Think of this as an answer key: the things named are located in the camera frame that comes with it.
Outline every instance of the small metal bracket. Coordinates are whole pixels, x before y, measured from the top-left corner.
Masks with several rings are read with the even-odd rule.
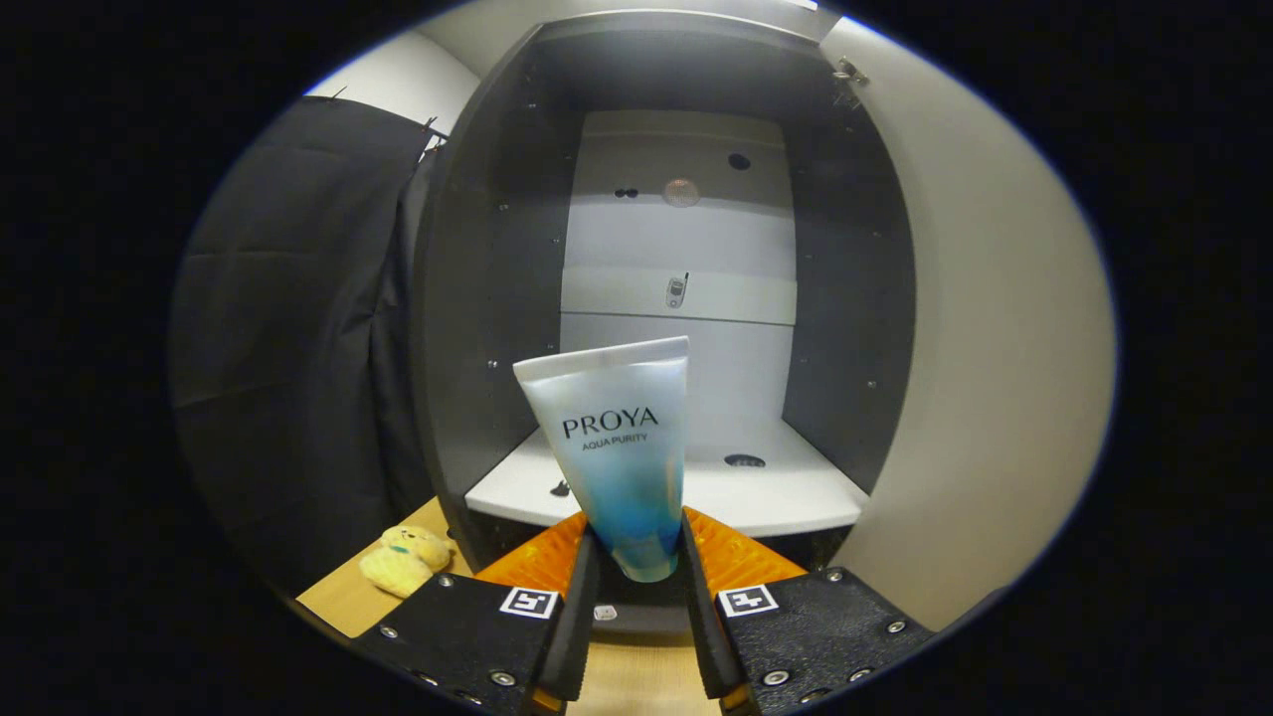
[[[853,66],[853,62],[850,62],[848,57],[840,57],[838,65],[840,70],[831,74],[831,76],[835,78],[836,87],[835,102],[833,106],[848,107],[852,112],[862,106],[862,101],[858,99],[858,94],[853,89],[853,85],[868,84],[871,78],[862,74],[861,70]]]

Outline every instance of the ceiling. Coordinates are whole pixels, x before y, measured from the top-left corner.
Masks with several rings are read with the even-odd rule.
[[[810,10],[787,0],[474,0],[416,28],[479,78],[531,27],[607,10],[689,10],[735,17],[783,28],[821,42],[840,19],[838,13]]]

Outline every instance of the orange gripper pad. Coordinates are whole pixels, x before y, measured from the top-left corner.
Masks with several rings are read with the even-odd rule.
[[[738,530],[685,507],[694,531],[694,544],[703,561],[703,575],[712,599],[724,589],[750,587],[807,575],[794,562]]]
[[[500,557],[474,578],[509,587],[552,590],[565,596],[587,526],[583,512],[575,512]]]

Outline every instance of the white shelf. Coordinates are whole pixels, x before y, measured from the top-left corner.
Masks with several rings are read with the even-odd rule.
[[[685,450],[685,505],[752,538],[852,525],[867,494],[779,419],[698,420]],[[735,468],[735,452],[765,460]],[[468,494],[470,510],[550,526],[579,511],[573,493],[551,494],[563,479],[542,431],[535,431]]]

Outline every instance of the tube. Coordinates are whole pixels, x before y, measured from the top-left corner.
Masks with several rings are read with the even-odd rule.
[[[628,578],[676,571],[689,336],[513,364],[588,524]]]

